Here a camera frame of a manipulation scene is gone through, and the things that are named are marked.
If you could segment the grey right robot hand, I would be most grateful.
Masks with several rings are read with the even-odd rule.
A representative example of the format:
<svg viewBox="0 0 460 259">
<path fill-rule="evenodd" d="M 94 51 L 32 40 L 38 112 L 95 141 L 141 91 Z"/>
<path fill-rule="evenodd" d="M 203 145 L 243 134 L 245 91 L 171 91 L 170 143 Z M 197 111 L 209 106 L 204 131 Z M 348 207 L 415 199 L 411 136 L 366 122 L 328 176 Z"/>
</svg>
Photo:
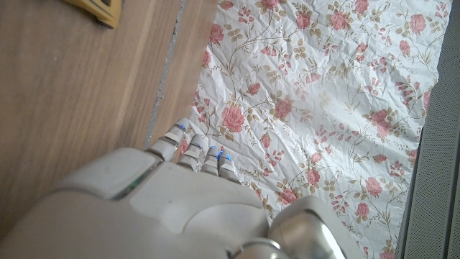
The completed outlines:
<svg viewBox="0 0 460 259">
<path fill-rule="evenodd" d="M 294 201 L 269 221 L 231 156 L 188 120 L 144 151 L 121 148 L 61 180 L 1 242 L 3 258 L 359 258 L 326 204 Z"/>
</svg>

